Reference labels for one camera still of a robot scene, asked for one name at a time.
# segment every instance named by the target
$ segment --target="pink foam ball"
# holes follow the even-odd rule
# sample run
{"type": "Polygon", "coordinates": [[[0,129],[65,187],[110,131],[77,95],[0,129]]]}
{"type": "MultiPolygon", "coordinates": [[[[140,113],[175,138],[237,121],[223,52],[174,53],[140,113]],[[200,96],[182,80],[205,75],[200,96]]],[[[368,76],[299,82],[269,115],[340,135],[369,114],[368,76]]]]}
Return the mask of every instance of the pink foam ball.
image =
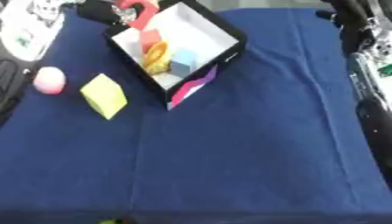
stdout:
{"type": "Polygon", "coordinates": [[[66,85],[66,76],[57,67],[46,66],[39,69],[32,84],[43,94],[57,95],[66,85]]]}

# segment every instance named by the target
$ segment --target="yellow ring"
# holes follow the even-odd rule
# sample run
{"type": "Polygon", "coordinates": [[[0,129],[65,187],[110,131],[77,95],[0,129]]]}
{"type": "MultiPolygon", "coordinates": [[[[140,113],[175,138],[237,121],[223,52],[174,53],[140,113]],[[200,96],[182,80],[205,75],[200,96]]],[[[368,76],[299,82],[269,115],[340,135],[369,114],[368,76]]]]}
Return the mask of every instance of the yellow ring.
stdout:
{"type": "Polygon", "coordinates": [[[169,44],[166,42],[156,43],[147,52],[143,68],[151,75],[164,73],[169,70],[170,59],[169,44]]]}

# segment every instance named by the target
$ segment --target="toy block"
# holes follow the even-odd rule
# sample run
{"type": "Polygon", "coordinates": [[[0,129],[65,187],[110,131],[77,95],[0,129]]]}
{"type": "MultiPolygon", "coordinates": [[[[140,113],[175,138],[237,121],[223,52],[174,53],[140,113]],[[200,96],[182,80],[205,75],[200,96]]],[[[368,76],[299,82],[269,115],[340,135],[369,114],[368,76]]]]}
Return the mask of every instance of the toy block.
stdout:
{"type": "Polygon", "coordinates": [[[134,4],[142,4],[143,11],[137,20],[128,22],[128,25],[142,31],[159,12],[159,7],[151,3],[150,0],[117,0],[117,6],[124,10],[131,8],[134,4]]]}
{"type": "Polygon", "coordinates": [[[143,53],[147,53],[152,46],[161,41],[161,35],[159,35],[158,30],[140,32],[140,42],[142,44],[143,53]]]}
{"type": "Polygon", "coordinates": [[[196,53],[179,49],[171,58],[171,73],[185,78],[196,68],[196,53]]]}
{"type": "Polygon", "coordinates": [[[80,91],[88,104],[107,120],[127,105],[122,88],[103,73],[93,78],[80,91]]]}

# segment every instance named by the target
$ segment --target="light blue block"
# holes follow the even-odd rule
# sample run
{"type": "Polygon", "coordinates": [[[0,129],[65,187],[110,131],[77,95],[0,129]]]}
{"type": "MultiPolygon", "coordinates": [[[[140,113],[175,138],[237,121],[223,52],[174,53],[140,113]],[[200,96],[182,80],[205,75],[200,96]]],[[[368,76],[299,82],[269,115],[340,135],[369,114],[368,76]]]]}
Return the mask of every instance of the light blue block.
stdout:
{"type": "Polygon", "coordinates": [[[185,78],[195,70],[196,53],[179,49],[171,58],[171,73],[178,77],[185,78]]]}

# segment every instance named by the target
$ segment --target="table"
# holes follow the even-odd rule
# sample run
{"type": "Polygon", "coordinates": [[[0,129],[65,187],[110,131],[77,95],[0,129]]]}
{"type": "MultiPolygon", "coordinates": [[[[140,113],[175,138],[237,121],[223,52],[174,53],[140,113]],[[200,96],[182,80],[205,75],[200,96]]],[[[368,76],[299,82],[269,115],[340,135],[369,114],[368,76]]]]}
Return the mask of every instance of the table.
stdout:
{"type": "Polygon", "coordinates": [[[106,47],[107,27],[69,12],[43,60],[65,72],[64,93],[29,87],[0,129],[0,220],[382,219],[391,194],[354,115],[337,31],[313,13],[221,12],[248,34],[246,53],[166,112],[106,47]],[[79,93],[99,73],[130,101],[110,122],[79,93]]]}

